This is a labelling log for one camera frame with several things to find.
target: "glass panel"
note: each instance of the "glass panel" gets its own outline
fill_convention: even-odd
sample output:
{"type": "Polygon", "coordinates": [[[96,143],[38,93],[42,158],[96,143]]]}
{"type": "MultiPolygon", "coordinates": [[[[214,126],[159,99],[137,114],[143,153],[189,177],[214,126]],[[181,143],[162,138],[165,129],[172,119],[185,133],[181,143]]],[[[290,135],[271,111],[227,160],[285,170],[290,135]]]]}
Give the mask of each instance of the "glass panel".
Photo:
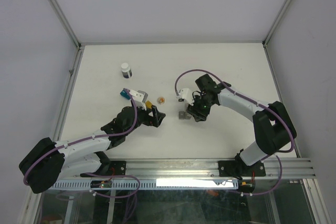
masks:
{"type": "MultiPolygon", "coordinates": [[[[255,191],[274,185],[257,180],[255,191]]],[[[131,191],[99,191],[127,195],[131,191]]],[[[86,192],[43,193],[35,223],[128,223],[128,224],[278,224],[314,223],[300,183],[283,180],[272,193],[244,196],[228,190],[140,190],[136,197],[113,199],[93,197],[86,192]]]]}

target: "small round object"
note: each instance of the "small round object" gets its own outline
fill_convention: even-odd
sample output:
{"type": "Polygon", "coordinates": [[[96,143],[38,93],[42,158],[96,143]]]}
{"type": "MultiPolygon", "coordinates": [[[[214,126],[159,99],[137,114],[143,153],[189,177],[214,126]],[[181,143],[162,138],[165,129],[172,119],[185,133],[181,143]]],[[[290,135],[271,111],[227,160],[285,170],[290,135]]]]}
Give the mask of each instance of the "small round object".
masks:
{"type": "Polygon", "coordinates": [[[165,100],[163,97],[159,97],[159,98],[157,99],[157,103],[158,103],[158,104],[163,104],[165,101],[166,101],[166,100],[165,100]]]}
{"type": "Polygon", "coordinates": [[[122,72],[122,76],[124,76],[124,78],[128,79],[128,78],[132,77],[131,67],[126,62],[121,64],[121,72],[122,72]]]}

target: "small bottle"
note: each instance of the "small bottle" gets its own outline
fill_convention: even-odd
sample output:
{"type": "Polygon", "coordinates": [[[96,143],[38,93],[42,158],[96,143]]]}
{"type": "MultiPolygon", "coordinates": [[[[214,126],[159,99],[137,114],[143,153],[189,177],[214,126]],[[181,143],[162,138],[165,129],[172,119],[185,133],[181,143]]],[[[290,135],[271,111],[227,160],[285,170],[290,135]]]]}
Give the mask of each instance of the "small bottle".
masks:
{"type": "Polygon", "coordinates": [[[131,70],[130,65],[128,65],[128,63],[121,64],[121,72],[122,72],[122,76],[124,76],[124,78],[131,78],[132,77],[132,70],[131,70]]]}

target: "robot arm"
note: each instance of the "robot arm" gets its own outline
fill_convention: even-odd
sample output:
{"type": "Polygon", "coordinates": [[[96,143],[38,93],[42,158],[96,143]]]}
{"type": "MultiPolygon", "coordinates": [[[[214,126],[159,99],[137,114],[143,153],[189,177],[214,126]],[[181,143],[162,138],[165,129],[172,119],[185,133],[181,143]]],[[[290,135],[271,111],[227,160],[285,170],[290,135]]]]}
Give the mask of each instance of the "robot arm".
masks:
{"type": "Polygon", "coordinates": [[[19,165],[24,175],[35,161],[51,150],[54,151],[44,157],[27,177],[27,183],[34,193],[41,193],[50,188],[57,180],[69,176],[83,173],[112,175],[111,168],[113,167],[104,151],[123,143],[125,137],[142,124],[154,127],[161,125],[165,114],[159,112],[156,106],[143,107],[147,97],[144,92],[139,93],[131,90],[129,94],[136,104],[137,117],[134,127],[127,134],[124,132],[129,131],[135,119],[135,109],[132,106],[123,108],[116,118],[86,137],[85,141],[76,144],[73,144],[72,141],[53,142],[47,137],[36,144],[19,165]]]}
{"type": "MultiPolygon", "coordinates": [[[[185,101],[189,104],[186,112],[192,115],[196,122],[206,121],[214,104],[228,107],[253,122],[255,142],[237,154],[235,157],[236,167],[230,171],[230,174],[239,177],[246,168],[274,154],[290,142],[290,137],[284,126],[265,109],[232,93],[221,83],[216,84],[208,74],[201,76],[195,82],[200,92],[194,92],[198,92],[199,95],[193,95],[194,92],[184,88],[179,91],[177,98],[179,101],[185,101]]],[[[236,91],[229,83],[226,85],[234,92],[236,91]]],[[[279,115],[289,127],[293,138],[296,137],[296,130],[281,102],[276,101],[271,104],[257,101],[257,103],[268,107],[279,115]]]]}

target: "white bottle cap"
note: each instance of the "white bottle cap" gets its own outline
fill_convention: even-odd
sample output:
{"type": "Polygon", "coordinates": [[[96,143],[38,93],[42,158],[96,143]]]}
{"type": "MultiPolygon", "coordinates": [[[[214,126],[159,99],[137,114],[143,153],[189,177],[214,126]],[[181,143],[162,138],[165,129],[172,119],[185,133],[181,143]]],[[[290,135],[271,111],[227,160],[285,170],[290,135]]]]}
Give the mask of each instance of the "white bottle cap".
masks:
{"type": "Polygon", "coordinates": [[[128,65],[128,63],[123,63],[123,64],[121,64],[121,71],[123,71],[123,72],[128,72],[128,71],[130,71],[130,65],[128,65]]]}

